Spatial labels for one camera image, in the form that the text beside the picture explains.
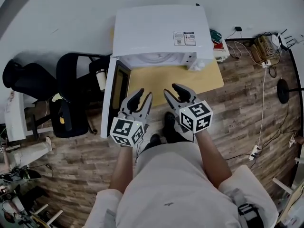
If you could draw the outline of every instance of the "white shirt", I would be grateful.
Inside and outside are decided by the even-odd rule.
[[[265,228],[276,224],[276,207],[247,166],[216,189],[194,143],[152,147],[140,155],[136,172],[124,195],[117,190],[97,194],[85,228],[240,228],[238,209],[225,195],[236,188],[262,211]],[[107,210],[116,214],[114,224],[105,219]]]

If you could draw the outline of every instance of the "sleeve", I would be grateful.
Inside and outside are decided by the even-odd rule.
[[[85,223],[84,228],[105,228],[105,217],[115,218],[117,207],[123,194],[115,189],[98,192],[95,204]]]
[[[276,206],[262,184],[246,165],[237,168],[232,176],[223,181],[218,188],[220,192],[227,196],[235,189],[243,192],[248,203],[258,207],[265,228],[273,228],[276,225],[279,216]]]

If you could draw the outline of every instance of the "green object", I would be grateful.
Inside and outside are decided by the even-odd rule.
[[[210,29],[211,40],[216,43],[222,42],[222,35],[218,33],[216,30]]]

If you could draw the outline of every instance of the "black office chair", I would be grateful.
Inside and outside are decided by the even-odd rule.
[[[78,57],[89,57],[90,73],[76,78]],[[36,120],[31,117],[33,135],[38,138],[37,127],[51,119],[55,136],[68,138],[79,136],[92,130],[87,117],[86,106],[90,102],[102,101],[103,93],[99,89],[96,71],[108,70],[110,56],[68,53],[63,55],[56,68],[55,79],[42,66],[29,64],[25,67],[11,60],[2,75],[6,87],[32,96],[38,100],[47,100],[59,93],[63,99],[49,100],[50,114]]]

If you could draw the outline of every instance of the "black shoe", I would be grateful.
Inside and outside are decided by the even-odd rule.
[[[154,145],[154,146],[161,145],[161,138],[160,138],[160,136],[157,133],[153,134],[151,136],[151,138],[150,138],[150,143],[152,145]]]
[[[175,115],[172,112],[166,112],[164,128],[166,129],[174,128],[174,124],[175,124]]]

